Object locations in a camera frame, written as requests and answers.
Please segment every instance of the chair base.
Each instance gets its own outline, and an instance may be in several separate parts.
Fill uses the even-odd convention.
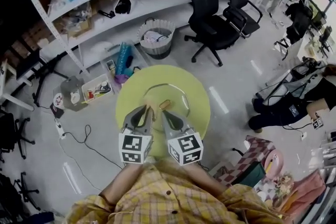
[[[18,127],[19,120],[15,121],[15,134],[17,135],[16,142],[17,142],[17,144],[19,146],[19,150],[20,150],[20,154],[21,154],[22,159],[26,159],[26,155],[23,154],[22,146],[21,146],[21,140],[23,140],[23,141],[25,141],[25,142],[27,142],[27,143],[29,143],[31,145],[35,145],[35,141],[30,141],[27,138],[25,138],[25,137],[22,136],[23,128],[24,128],[26,122],[29,122],[29,121],[30,121],[30,118],[25,118],[22,121],[22,123],[21,123],[21,125],[19,127]]]
[[[282,46],[286,49],[285,56],[282,59],[282,60],[285,60],[286,57],[288,56],[288,48],[289,48],[289,45],[288,45],[287,41],[284,38],[282,38],[279,41],[275,41],[274,45],[276,45],[276,44],[279,44],[280,46]]]
[[[26,188],[26,184],[25,184],[25,181],[24,181],[24,178],[23,178],[24,175],[26,175],[26,173],[22,172],[21,173],[21,179],[15,180],[14,181],[14,185],[17,184],[17,186],[19,187],[19,189],[20,189],[19,194],[22,194],[23,201],[31,203],[31,205],[34,206],[34,208],[36,210],[40,211],[41,208],[39,208],[35,204],[35,202],[31,199],[31,197],[29,196],[29,193],[37,193],[37,194],[39,194],[39,191],[38,191],[38,189],[28,190]]]
[[[199,42],[199,39],[196,37],[193,37],[193,36],[188,36],[188,35],[185,35],[184,36],[184,41],[188,41],[189,39],[191,39],[192,41],[194,42]],[[210,48],[209,46],[203,44],[202,47],[194,54],[194,56],[191,58],[191,62],[196,62],[196,57],[206,48],[208,47],[211,52],[213,53],[213,55],[216,57],[217,61],[218,61],[218,66],[221,67],[223,65],[222,63],[222,60],[220,59],[218,53],[216,52],[215,49],[213,48]]]

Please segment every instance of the person's leg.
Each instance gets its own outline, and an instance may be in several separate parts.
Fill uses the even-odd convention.
[[[273,14],[282,0],[273,0],[272,5],[267,9],[267,12]]]
[[[306,105],[304,103],[300,104],[300,102],[300,100],[294,98],[292,95],[283,98],[283,100],[275,104],[277,106],[272,106],[268,112],[252,117],[248,125],[252,130],[259,130],[267,126],[285,126],[295,123],[308,114]],[[290,107],[292,105],[297,110],[297,115],[293,115],[291,112]]]

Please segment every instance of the yellow round table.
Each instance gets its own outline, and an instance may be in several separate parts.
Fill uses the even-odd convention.
[[[174,85],[184,91],[190,106],[188,120],[203,139],[210,121],[210,104],[206,91],[192,74],[184,69],[168,65],[144,68],[127,80],[117,100],[115,119],[118,127],[121,129],[125,116],[141,105],[140,102],[150,87],[164,83]],[[167,156],[165,134],[152,129],[152,135],[154,142],[149,155]]]

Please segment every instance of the yellow plaid shirt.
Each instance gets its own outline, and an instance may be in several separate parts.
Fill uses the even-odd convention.
[[[256,192],[235,185],[219,197],[195,186],[177,163],[147,166],[133,187],[110,206],[91,195],[75,203],[65,223],[230,223],[278,224]]]

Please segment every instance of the clothes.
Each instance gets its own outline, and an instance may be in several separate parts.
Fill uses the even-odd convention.
[[[149,165],[133,187],[109,206],[100,196],[75,203],[65,223],[282,223],[247,186],[215,198],[195,186],[175,161]]]
[[[281,1],[282,0],[273,0],[271,6],[267,9],[267,12],[273,14]]]
[[[290,107],[294,105],[298,115],[293,115]],[[252,130],[258,130],[267,126],[285,126],[295,123],[308,115],[307,102],[293,97],[287,93],[279,102],[274,105],[264,105],[263,99],[255,99],[253,102],[254,110],[260,115],[252,117],[248,125]]]
[[[316,101],[322,98],[325,99],[330,110],[336,106],[336,86],[326,78],[322,78],[319,84],[304,96],[306,101]]]

